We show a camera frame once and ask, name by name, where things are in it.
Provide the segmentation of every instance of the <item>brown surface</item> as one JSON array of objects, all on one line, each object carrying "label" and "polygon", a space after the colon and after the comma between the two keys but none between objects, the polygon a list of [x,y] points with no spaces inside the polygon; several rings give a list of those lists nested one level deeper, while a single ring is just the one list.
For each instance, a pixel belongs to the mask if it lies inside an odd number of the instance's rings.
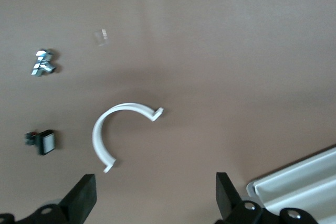
[{"label": "brown surface", "polygon": [[[251,179],[335,143],[336,0],[0,0],[0,212],[17,218],[96,173],[87,223],[213,223],[215,173]],[[98,47],[93,33],[107,30]],[[58,73],[30,76],[39,48]],[[118,164],[91,144],[106,121]],[[58,149],[25,146],[57,130]]]}]

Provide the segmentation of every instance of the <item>white plastic clip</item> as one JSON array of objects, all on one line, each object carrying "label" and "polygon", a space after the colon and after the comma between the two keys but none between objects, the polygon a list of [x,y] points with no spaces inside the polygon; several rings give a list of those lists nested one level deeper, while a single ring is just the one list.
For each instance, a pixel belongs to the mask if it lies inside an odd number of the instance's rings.
[{"label": "white plastic clip", "polygon": [[92,131],[92,143],[94,151],[97,153],[97,156],[100,160],[106,164],[106,168],[104,173],[107,173],[112,166],[114,165],[116,159],[110,155],[110,153],[106,150],[103,140],[101,137],[101,129],[104,123],[105,118],[112,114],[113,112],[120,111],[120,110],[131,110],[138,112],[144,116],[146,116],[149,120],[154,122],[163,112],[163,108],[158,108],[158,110],[154,111],[150,107],[145,106],[139,103],[123,103],[116,105],[106,111],[103,115],[101,115],[98,120],[96,121],[93,131]]}]

